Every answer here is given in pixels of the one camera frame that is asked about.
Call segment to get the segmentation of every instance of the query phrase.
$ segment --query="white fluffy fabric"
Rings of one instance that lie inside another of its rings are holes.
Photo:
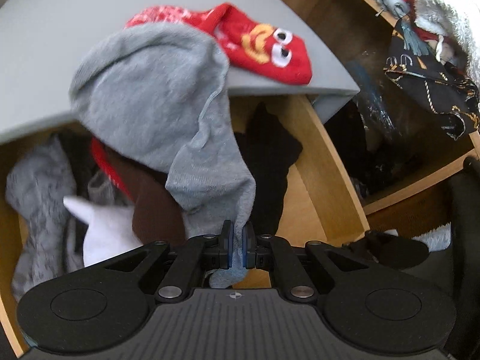
[[[396,229],[387,230],[385,233],[398,237]],[[447,223],[446,225],[440,226],[428,233],[413,237],[412,239],[423,242],[427,245],[429,252],[444,251],[450,246],[450,242],[452,241],[451,224]]]
[[[415,23],[450,36],[468,55],[466,74],[480,86],[480,0],[415,0]]]
[[[99,206],[77,196],[65,196],[63,204],[88,225],[83,241],[85,267],[142,246],[131,229],[133,207]]]

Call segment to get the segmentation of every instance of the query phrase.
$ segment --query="tassel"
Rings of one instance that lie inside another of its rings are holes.
[[[435,48],[435,58],[437,59],[438,62],[441,62],[440,56],[442,55],[442,50],[443,50],[443,40],[444,40],[443,36],[439,35],[437,47]]]
[[[430,52],[428,46],[421,40],[410,26],[410,19],[402,19],[403,48],[411,50],[416,56],[427,56]]]

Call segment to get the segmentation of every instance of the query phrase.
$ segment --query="brown sock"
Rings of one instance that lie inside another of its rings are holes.
[[[159,240],[172,246],[185,243],[181,209],[165,189],[167,174],[122,157],[108,147],[106,155],[135,203],[132,228],[138,239],[143,244]]]

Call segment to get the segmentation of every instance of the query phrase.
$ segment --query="metal screw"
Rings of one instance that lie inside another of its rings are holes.
[[[167,299],[178,298],[182,294],[182,290],[176,286],[166,286],[158,290],[158,294]]]
[[[309,298],[315,291],[308,286],[296,286],[290,290],[290,293],[296,298]]]

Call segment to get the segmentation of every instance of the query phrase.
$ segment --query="wooden drawer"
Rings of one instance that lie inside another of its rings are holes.
[[[303,152],[288,175],[288,190],[277,235],[294,246],[309,240],[333,245],[357,239],[368,229],[362,206],[345,168],[315,111],[305,96],[234,98],[232,125],[243,131],[260,101],[303,145]],[[16,302],[10,283],[26,237],[26,226],[4,200],[5,179],[17,159],[52,130],[0,146],[0,320],[15,353],[26,350],[16,323]],[[252,270],[239,287],[269,286],[268,275]]]

